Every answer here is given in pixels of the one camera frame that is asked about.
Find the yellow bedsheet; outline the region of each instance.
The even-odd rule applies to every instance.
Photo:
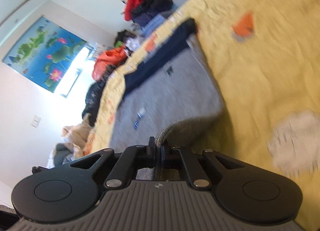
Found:
[[[232,25],[252,12],[254,36],[233,37]],[[320,0],[190,0],[157,31],[163,41],[191,16],[227,112],[197,144],[281,173],[267,150],[272,129],[290,112],[320,112]],[[108,146],[125,73],[134,71],[146,51],[137,50],[109,80],[100,103],[91,152]],[[297,221],[320,227],[320,172],[293,179],[303,191]]]

